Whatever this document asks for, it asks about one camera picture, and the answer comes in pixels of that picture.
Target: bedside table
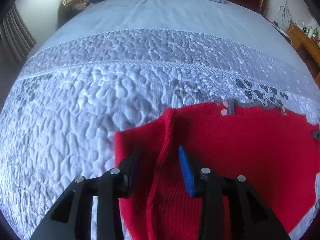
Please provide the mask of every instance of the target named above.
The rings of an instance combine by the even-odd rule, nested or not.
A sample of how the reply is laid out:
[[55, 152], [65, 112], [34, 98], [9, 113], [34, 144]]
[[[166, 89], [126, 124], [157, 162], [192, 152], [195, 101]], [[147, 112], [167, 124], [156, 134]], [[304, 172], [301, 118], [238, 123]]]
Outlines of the bedside table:
[[317, 86], [320, 88], [320, 48], [295, 23], [291, 23], [287, 34], [291, 46], [306, 64]]

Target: red knit sweater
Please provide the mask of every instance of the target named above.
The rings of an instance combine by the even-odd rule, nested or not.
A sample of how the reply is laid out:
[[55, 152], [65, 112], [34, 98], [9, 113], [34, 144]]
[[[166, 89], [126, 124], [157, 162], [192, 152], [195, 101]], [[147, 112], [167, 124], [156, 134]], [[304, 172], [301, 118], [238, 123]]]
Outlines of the red knit sweater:
[[224, 115], [226, 108], [168, 109], [149, 124], [116, 133], [116, 164], [141, 147], [134, 192], [120, 202], [134, 240], [197, 239], [202, 200], [185, 190], [179, 145], [221, 176], [245, 175], [287, 232], [315, 204], [319, 141], [311, 134], [317, 126], [288, 110], [235, 107], [235, 115]]

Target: silver screw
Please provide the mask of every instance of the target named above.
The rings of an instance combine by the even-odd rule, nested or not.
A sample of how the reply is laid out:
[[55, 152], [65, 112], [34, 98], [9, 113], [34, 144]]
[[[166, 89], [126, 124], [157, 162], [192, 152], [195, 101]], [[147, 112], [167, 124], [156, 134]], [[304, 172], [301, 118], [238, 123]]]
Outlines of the silver screw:
[[84, 181], [84, 176], [78, 176], [78, 177], [75, 178], [75, 182], [76, 183], [80, 183], [82, 181]]
[[241, 181], [241, 182], [245, 182], [245, 181], [247, 180], [247, 178], [246, 178], [245, 176], [243, 176], [243, 175], [239, 175], [239, 176], [237, 177], [237, 180], [239, 180], [239, 181]]
[[202, 168], [202, 169], [201, 169], [201, 172], [202, 172], [203, 174], [209, 174], [209, 173], [211, 172], [211, 170], [210, 170], [209, 168]]
[[116, 174], [120, 173], [120, 170], [118, 168], [113, 168], [113, 169], [111, 169], [110, 173], [112, 175], [116, 175]]

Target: bed sheet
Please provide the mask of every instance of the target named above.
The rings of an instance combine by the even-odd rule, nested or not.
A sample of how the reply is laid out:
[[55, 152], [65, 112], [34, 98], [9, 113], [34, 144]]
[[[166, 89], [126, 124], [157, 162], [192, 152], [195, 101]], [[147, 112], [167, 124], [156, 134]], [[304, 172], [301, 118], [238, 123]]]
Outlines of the bed sheet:
[[[306, 66], [248, 9], [208, 0], [108, 0], [87, 9], [28, 59], [6, 100], [4, 216], [28, 239], [76, 176], [113, 167], [115, 131], [150, 122], [168, 107], [228, 98], [319, 122], [319, 89]], [[319, 178], [317, 202], [292, 239], [318, 210], [318, 185]], [[95, 225], [93, 216], [93, 239]]]

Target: quilted bedspread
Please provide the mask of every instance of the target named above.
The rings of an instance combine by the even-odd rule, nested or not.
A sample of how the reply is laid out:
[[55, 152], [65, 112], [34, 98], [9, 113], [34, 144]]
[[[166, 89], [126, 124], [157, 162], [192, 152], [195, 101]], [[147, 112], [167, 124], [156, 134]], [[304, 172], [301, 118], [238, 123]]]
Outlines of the quilted bedspread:
[[[23, 240], [76, 176], [93, 178], [113, 167], [116, 131], [150, 122], [169, 107], [236, 98], [319, 122], [311, 75], [255, 48], [164, 28], [80, 37], [30, 58], [0, 115], [0, 208]], [[292, 239], [304, 233], [318, 204]], [[93, 216], [93, 239], [95, 225]]]

